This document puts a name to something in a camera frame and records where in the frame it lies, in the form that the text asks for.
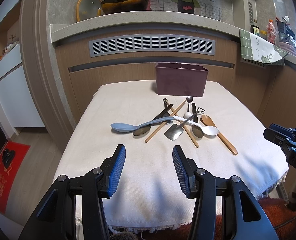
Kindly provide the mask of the translucent brown long spoon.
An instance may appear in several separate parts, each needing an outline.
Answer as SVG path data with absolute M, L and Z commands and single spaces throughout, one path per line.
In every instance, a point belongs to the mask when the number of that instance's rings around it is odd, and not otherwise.
M 173 104 L 166 105 L 165 109 L 163 111 L 161 111 L 153 120 L 157 120 L 157 119 L 160 119 L 160 118 L 163 118 L 163 117 L 170 116 L 168 111 L 171 109 L 172 106 L 173 106 Z M 149 132 L 150 129 L 151 129 L 151 125 L 143 126 L 143 127 L 139 128 L 139 129 L 137 129 L 136 131 L 134 131 L 133 136 L 134 137 L 141 137 L 142 135 Z

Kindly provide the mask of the red-filled plastic bottle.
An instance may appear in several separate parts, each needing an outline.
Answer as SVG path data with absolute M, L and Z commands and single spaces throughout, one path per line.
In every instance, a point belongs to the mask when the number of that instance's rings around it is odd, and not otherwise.
M 276 44 L 276 29 L 273 23 L 272 19 L 269 19 L 268 25 L 266 26 L 266 32 L 267 32 L 267 40 L 272 43 Z

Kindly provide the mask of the grey ventilation grille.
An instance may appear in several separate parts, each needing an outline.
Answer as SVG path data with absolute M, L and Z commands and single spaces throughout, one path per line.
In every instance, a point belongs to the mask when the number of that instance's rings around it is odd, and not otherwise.
M 187 35 L 136 34 L 89 41 L 91 57 L 144 51 L 174 51 L 215 55 L 216 41 Z

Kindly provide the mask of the steel shovel-shaped spoon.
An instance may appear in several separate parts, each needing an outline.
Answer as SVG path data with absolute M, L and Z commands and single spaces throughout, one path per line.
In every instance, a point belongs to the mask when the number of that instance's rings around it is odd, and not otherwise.
M 194 114 L 188 114 L 187 112 L 184 114 L 185 120 L 180 124 L 173 124 L 165 133 L 164 135 L 172 140 L 175 141 L 184 131 L 184 125 L 196 117 L 198 114 L 202 114 L 205 112 L 205 109 L 198 107 L 197 111 Z

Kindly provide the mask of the red floor mat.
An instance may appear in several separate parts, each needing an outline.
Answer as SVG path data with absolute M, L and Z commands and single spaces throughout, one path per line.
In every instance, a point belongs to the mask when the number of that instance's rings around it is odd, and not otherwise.
M 5 214 L 9 193 L 30 145 L 9 141 L 0 152 L 0 213 Z

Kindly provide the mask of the dark spoon with cutout handle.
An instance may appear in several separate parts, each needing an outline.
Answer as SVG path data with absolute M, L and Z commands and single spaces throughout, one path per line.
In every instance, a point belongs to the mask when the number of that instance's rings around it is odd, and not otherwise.
M 168 100 L 167 100 L 167 98 L 164 98 L 164 99 L 163 99 L 163 103 L 164 103 L 164 109 L 166 109 L 166 108 L 168 107 Z

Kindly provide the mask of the green checked tea towel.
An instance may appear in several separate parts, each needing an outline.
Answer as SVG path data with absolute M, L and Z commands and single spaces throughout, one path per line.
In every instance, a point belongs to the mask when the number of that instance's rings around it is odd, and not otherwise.
M 241 59 L 258 65 L 284 66 L 286 51 L 249 31 L 239 29 Z

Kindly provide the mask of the brown wooden spoon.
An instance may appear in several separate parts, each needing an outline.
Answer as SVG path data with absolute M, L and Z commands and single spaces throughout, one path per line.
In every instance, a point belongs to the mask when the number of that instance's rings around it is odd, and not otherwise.
M 214 127 L 216 127 L 213 120 L 206 114 L 202 114 L 201 117 L 200 117 L 200 120 L 205 126 L 214 126 Z M 230 150 L 230 152 L 232 152 L 233 155 L 238 155 L 237 149 L 233 146 L 233 144 L 221 132 L 219 132 L 217 136 L 226 145 L 226 147 Z

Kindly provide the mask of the light blue plastic spoon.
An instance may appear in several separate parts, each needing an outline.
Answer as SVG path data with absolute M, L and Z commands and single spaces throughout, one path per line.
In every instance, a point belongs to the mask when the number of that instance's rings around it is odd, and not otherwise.
M 163 118 L 160 118 L 160 119 L 157 119 L 157 120 L 152 120 L 152 121 L 149 121 L 149 122 L 145 122 L 143 124 L 140 124 L 140 125 L 130 125 L 130 124 L 125 124 L 125 123 L 113 123 L 110 125 L 110 127 L 112 129 L 114 129 L 115 131 L 117 132 L 121 132 L 121 133 L 126 133 L 126 132 L 133 132 L 133 131 L 136 131 L 137 129 L 143 127 L 143 126 L 147 126 L 147 125 L 153 125 L 153 124 L 160 124 L 162 123 L 163 121 L 171 121 L 171 120 L 174 120 L 173 117 L 170 117 L 170 116 L 167 116 L 167 117 L 163 117 Z

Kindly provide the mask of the dark metal spoon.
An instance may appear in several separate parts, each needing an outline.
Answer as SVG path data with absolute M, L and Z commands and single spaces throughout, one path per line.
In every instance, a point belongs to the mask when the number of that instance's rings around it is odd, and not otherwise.
M 192 103 L 191 106 L 192 106 L 192 113 L 195 114 L 197 112 L 195 103 Z M 198 123 L 198 116 L 197 115 L 194 116 L 193 121 L 195 123 Z M 203 131 L 198 126 L 192 126 L 191 130 L 197 138 L 204 137 Z

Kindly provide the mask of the white tablecloth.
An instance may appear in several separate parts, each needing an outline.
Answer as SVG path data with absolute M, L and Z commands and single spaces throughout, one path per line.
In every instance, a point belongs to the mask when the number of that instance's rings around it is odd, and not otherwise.
M 131 81 L 101 86 L 91 95 L 56 170 L 57 176 L 83 176 L 112 156 L 118 144 L 125 146 L 117 191 L 103 202 L 111 228 L 154 231 L 191 222 L 195 202 L 181 191 L 172 160 L 176 145 L 212 175 L 240 177 L 256 198 L 285 178 L 289 165 L 281 148 L 264 138 L 264 125 L 216 82 L 207 82 L 203 96 L 194 98 L 194 103 L 210 116 L 237 155 L 218 137 L 204 137 L 195 146 L 186 133 L 171 141 L 164 131 L 154 129 L 152 139 L 113 132 L 113 123 L 139 125 L 163 110 L 163 97 L 155 92 L 155 85 Z

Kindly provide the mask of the yellow-handled black wok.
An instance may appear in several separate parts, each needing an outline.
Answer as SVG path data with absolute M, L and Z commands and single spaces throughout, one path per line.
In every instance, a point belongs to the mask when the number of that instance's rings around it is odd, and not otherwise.
M 149 0 L 103 0 L 102 11 L 108 14 L 129 11 L 144 11 L 147 9 Z

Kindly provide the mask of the maroon utensil holder box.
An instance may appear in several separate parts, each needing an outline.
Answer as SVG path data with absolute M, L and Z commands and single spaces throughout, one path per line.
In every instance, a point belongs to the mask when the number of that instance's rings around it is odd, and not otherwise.
M 208 70 L 201 64 L 157 62 L 156 88 L 159 95 L 202 97 Z

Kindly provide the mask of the yellow-rimmed glass lid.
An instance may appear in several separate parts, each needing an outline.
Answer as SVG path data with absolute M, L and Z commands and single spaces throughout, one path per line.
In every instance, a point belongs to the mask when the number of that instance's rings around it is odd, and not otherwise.
M 76 6 L 77 22 L 103 15 L 101 0 L 79 0 Z

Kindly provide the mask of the small white-handled steel scoop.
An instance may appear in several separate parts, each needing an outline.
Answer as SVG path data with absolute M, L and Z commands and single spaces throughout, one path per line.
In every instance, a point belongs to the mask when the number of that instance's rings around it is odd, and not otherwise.
M 191 104 L 192 101 L 193 101 L 193 97 L 190 96 L 190 95 L 187 96 L 186 101 L 187 101 L 187 103 L 188 103 L 188 107 L 187 107 L 187 111 L 186 111 L 185 114 L 184 114 L 184 117 L 187 119 L 187 118 L 189 118 L 189 117 L 192 116 L 192 113 L 190 112 L 190 104 Z

